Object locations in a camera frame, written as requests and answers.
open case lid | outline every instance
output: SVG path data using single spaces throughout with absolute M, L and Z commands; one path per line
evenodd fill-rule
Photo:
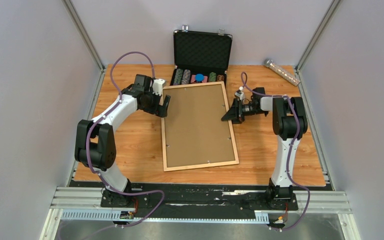
M 224 72 L 228 69 L 232 35 L 175 30 L 174 64 L 183 69 Z

blue poker chip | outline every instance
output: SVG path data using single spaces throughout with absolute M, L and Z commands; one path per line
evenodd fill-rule
M 202 82 L 202 81 L 204 81 L 204 75 L 202 75 L 202 74 L 197 74 L 197 75 L 195 76 L 195 81 L 197 81 L 197 82 Z

metal floor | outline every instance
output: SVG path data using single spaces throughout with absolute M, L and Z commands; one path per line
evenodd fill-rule
M 293 224 L 299 215 L 289 213 Z M 61 240 L 81 240 L 111 225 L 109 221 L 71 220 L 60 222 Z M 337 214 L 306 214 L 296 228 L 276 232 L 262 224 L 143 222 L 131 228 L 111 228 L 88 240 L 344 240 Z

white wall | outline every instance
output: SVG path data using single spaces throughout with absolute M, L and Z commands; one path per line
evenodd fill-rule
M 158 64 L 173 64 L 173 31 L 233 35 L 231 64 L 260 65 L 272 57 L 296 65 L 331 0 L 72 0 L 102 61 L 143 51 Z M 147 63 L 129 56 L 125 63 Z
M 39 238 L 98 77 L 62 1 L 0 0 L 0 240 Z
M 384 1 L 343 1 L 302 74 L 334 183 L 384 239 Z

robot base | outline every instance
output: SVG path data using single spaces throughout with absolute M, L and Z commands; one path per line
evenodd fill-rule
M 132 193 L 132 183 L 129 179 L 127 179 L 127 185 L 123 192 L 129 194 Z M 103 208 L 124 208 L 128 207 L 131 203 L 131 196 L 121 195 L 116 192 L 105 189 L 102 192 L 100 206 Z
M 295 193 L 293 193 L 292 186 L 275 186 L 271 178 L 267 190 L 263 195 L 263 199 L 267 207 L 271 210 L 286 210 L 286 206 L 290 211 L 298 210 L 297 197 Z

